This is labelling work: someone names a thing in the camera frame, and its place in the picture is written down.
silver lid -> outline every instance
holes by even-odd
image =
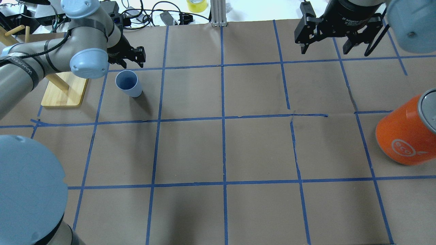
[[[419,116],[427,128],[436,134],[436,88],[425,92],[418,103]]]

yellow tape roll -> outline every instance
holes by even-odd
[[[189,11],[192,13],[203,12],[208,6],[206,0],[186,0],[186,2],[188,3]]]

orange cylinder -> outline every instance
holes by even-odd
[[[386,155],[404,165],[436,158],[436,89],[417,95],[383,118],[375,131]]]

light blue cap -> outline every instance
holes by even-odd
[[[436,51],[436,0],[392,0],[386,16],[402,49]]]
[[[100,48],[82,50],[71,58],[70,68],[78,77],[100,78],[108,72],[108,54]]]
[[[18,44],[14,44],[14,45],[7,46],[6,48],[4,48],[3,51],[1,52],[1,57],[3,57],[3,56],[7,56],[7,55],[9,54],[9,51],[10,51],[13,47],[15,47],[15,46],[17,46],[17,45],[18,45]]]
[[[62,0],[62,10],[71,19],[80,19],[95,13],[100,7],[99,0]]]
[[[67,206],[64,170],[42,144],[0,135],[0,244],[31,245],[48,235]]]

wooden stand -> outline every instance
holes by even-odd
[[[18,41],[12,35],[23,29],[26,29],[25,42],[30,42],[30,28],[24,25],[10,31],[0,27],[0,42],[6,46],[17,44]],[[77,77],[71,72],[50,74],[46,78],[49,83],[41,102],[42,106],[77,107],[81,105],[88,79]]]

